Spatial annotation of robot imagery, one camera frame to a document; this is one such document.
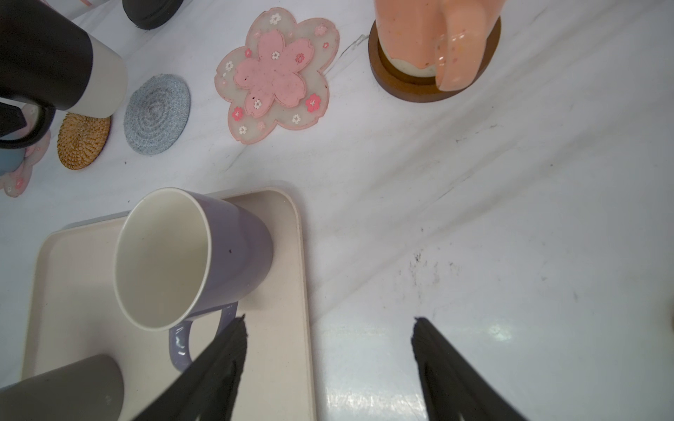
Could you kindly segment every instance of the mug handle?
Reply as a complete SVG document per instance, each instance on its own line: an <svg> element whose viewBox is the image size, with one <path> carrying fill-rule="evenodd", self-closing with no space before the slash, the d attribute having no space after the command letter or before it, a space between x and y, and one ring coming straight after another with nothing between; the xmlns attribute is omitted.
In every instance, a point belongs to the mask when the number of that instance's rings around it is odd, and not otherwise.
<svg viewBox="0 0 674 421"><path fill-rule="evenodd" d="M54 114L56 114L56 109L51 105L40 106L40 110L41 112L38 114L35 126L33 126L33 130L29 134L16 140L0 139L0 149L22 149L38 143L44 137L47 130L49 130L51 122L54 121Z"/></svg>
<svg viewBox="0 0 674 421"><path fill-rule="evenodd" d="M237 316L238 304L237 301L222 308L216 336ZM179 372L185 371L192 364L192 357L189 355L189 331L191 328L192 320L186 319L171 327L168 331L168 354L171 356L173 366Z"/></svg>
<svg viewBox="0 0 674 421"><path fill-rule="evenodd" d="M435 84L441 91L468 87L487 45L487 12L480 1L443 0L446 35L435 47Z"/></svg>

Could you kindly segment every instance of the lavender mug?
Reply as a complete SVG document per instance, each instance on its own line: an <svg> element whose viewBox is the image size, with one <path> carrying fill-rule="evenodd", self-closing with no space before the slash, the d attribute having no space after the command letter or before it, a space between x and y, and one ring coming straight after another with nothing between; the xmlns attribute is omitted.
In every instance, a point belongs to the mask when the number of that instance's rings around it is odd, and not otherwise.
<svg viewBox="0 0 674 421"><path fill-rule="evenodd" d="M180 189L155 190L122 227L115 296L134 325L169 330L171 362L184 371L192 363L192 321L221 310L220 333L238 301L267 276L273 250L269 230L247 210Z"/></svg>

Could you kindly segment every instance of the tray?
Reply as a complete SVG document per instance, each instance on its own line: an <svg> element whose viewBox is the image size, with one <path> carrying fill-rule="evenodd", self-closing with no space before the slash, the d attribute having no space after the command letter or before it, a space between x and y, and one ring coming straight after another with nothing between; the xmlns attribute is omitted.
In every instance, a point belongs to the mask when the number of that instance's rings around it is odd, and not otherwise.
<svg viewBox="0 0 674 421"><path fill-rule="evenodd" d="M290 197L265 189L217 196L257 215L274 241L260 287L239 302L248 351L233 420L315 420L302 232ZM132 419L179 375L168 332L134 327L113 291L113 252L125 217L58 231L38 254L22 378L108 354L124 378L121 421ZM219 313L192 325L197 356L214 337Z"/></svg>

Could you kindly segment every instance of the speckled orange mug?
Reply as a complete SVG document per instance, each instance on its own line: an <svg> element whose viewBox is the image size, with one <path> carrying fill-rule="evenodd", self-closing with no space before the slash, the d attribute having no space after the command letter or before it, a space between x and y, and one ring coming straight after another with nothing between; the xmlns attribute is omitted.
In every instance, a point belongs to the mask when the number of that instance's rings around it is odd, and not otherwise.
<svg viewBox="0 0 674 421"><path fill-rule="evenodd" d="M379 43L403 73L441 91L470 85L506 0L375 0Z"/></svg>

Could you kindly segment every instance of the orange mug handle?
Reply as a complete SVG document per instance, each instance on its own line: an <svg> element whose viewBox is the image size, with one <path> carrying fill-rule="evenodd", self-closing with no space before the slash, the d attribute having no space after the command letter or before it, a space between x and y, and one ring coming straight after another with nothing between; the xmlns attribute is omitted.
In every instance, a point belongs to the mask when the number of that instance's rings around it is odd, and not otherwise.
<svg viewBox="0 0 674 421"><path fill-rule="evenodd" d="M442 0L446 34L435 47L435 84L441 91L470 85L487 43L487 12L477 0Z"/></svg>

